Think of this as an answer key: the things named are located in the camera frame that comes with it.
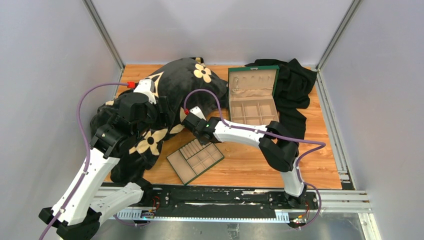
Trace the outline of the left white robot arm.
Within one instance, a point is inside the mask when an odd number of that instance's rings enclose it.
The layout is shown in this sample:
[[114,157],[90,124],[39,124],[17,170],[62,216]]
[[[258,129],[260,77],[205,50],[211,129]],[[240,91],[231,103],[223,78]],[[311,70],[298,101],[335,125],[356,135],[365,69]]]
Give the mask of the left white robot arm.
[[126,207],[151,206],[155,199],[153,186],[142,177],[100,200],[94,197],[106,175],[137,140],[150,132],[152,124],[171,124],[170,113],[165,96],[154,99],[137,92],[125,95],[117,112],[86,141],[87,156],[62,198],[54,206],[43,208],[39,218],[56,228],[63,240],[90,240],[107,219]]

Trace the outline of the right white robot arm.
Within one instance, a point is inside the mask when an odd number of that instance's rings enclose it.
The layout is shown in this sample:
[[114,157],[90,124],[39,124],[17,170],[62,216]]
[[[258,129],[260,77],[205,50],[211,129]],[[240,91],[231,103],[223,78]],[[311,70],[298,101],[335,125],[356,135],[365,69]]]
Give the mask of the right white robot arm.
[[247,125],[220,117],[205,120],[189,113],[182,125],[202,144],[232,142],[259,149],[268,165],[282,175],[286,204],[298,209],[305,203],[307,187],[298,170],[299,140],[285,136],[288,132],[280,122]]

